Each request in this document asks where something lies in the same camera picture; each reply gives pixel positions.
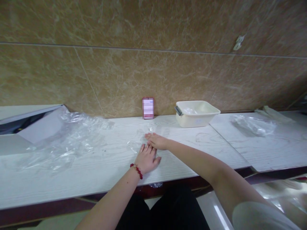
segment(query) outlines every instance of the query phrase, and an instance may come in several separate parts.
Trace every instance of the leg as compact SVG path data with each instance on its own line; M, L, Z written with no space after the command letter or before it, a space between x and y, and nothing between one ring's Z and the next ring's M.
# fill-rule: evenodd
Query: leg
M133 194L117 224L116 230L151 229L150 226L149 207L141 196Z
M154 229L208 229L201 208L191 189L172 187L150 210Z

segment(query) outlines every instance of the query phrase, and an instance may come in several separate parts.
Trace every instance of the white sleeve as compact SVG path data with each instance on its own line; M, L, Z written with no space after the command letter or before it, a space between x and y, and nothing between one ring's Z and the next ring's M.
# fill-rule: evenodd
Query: white sleeve
M300 230L298 226L278 210L257 202L238 204L232 214L232 225L235 230Z

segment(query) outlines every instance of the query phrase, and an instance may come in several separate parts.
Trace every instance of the white wood grain tabletop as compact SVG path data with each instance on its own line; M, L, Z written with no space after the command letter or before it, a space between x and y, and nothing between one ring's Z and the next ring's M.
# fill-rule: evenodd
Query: white wood grain tabletop
M12 165L22 154L0 157L0 209L66 199L108 191L129 169L136 154L128 148L139 148L142 135L153 131L170 139L217 157L234 169L250 164L211 126L181 128L175 115L158 116L153 120L141 117L110 119L112 130L103 130L103 149L87 153L74 161L71 168L56 175L33 167L16 171ZM139 185L196 176L169 151L158 151L160 165L144 176Z
M263 119L257 113L236 115ZM282 112L296 121L278 124L275 132L257 137L230 122L234 114L220 114L210 125L228 141L258 172L307 166L307 116L300 112Z

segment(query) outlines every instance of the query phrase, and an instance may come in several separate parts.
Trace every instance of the plastic container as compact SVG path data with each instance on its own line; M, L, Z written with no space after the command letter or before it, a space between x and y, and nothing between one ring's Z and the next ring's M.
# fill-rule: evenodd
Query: plastic container
M181 101L176 103L176 119L183 128L206 126L221 111L206 101Z

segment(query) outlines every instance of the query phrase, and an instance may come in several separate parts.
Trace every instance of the wall tile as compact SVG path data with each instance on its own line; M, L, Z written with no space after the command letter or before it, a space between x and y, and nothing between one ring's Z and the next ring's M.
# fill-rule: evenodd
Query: wall tile
M106 117L174 114L177 101L205 100L221 111L285 109L305 90L307 60L77 48Z
M66 104L101 109L74 48L0 45L0 106Z
M307 57L306 1L261 1L254 17L237 53Z
M3 0L0 41L307 56L304 0Z

